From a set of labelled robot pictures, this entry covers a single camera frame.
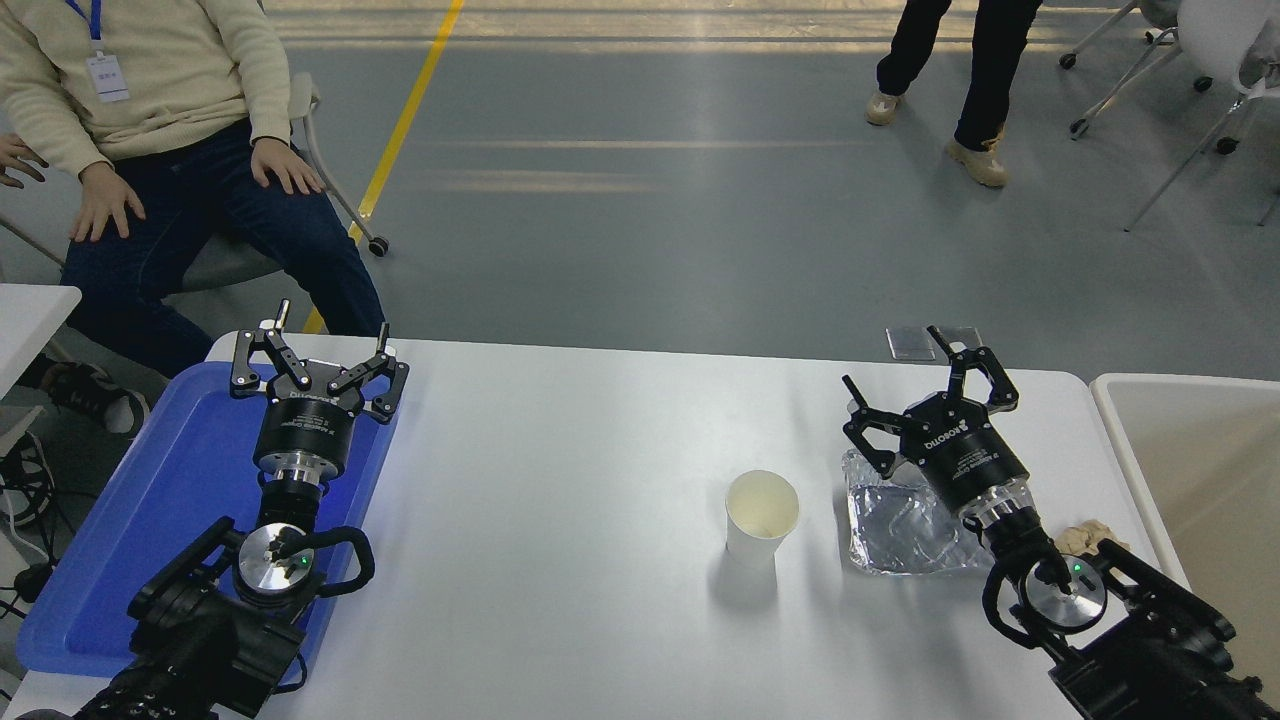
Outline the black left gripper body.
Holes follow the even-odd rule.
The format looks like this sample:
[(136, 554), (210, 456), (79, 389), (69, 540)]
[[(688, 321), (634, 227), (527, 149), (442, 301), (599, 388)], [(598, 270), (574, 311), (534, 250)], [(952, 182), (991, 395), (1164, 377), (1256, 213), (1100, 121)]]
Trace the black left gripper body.
[(328, 386), (343, 366), (314, 359), (305, 364), (305, 375), (311, 378), (307, 389), (298, 388), (285, 373), (268, 384), (268, 411), (253, 451), (253, 461), (262, 471), (274, 473), (298, 454), (316, 457), (323, 473), (346, 470), (364, 396), (357, 387), (329, 395)]

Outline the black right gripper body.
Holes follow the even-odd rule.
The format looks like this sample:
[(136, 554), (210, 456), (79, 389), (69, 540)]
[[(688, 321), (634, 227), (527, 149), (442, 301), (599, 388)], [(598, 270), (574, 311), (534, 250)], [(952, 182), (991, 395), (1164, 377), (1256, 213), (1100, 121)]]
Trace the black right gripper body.
[(938, 392), (908, 407), (904, 416), (900, 454), (920, 468), (956, 516), (986, 491), (1029, 478), (983, 404)]

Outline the person's right hand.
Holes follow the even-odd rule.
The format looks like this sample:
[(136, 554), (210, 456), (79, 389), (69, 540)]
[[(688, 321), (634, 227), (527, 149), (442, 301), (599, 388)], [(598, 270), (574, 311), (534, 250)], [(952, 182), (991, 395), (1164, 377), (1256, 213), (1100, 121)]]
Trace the person's right hand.
[(99, 242), (109, 225), (123, 240), (131, 237), (131, 218), (146, 219), (145, 205), (128, 182), (108, 161), (96, 161), (79, 174), (81, 205), (69, 240), (76, 243)]

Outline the person's left hand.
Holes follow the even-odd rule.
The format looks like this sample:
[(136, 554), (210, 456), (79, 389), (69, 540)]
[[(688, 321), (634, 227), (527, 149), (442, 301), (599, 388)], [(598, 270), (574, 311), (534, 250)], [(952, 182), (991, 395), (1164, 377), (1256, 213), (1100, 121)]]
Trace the person's left hand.
[(275, 181), (285, 195), (323, 193), (326, 190), (320, 174), (279, 138), (260, 137), (252, 142), (250, 169), (262, 188)]

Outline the person's hand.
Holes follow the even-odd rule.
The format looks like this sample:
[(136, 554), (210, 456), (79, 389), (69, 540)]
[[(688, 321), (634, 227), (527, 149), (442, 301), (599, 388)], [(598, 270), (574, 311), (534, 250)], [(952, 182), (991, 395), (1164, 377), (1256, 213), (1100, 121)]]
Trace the person's hand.
[(45, 161), (33, 149), (31, 149), (18, 135), (1, 135), (1, 183), (3, 186), (23, 190), (26, 181), (44, 183), (46, 181), (44, 169), (49, 169)]

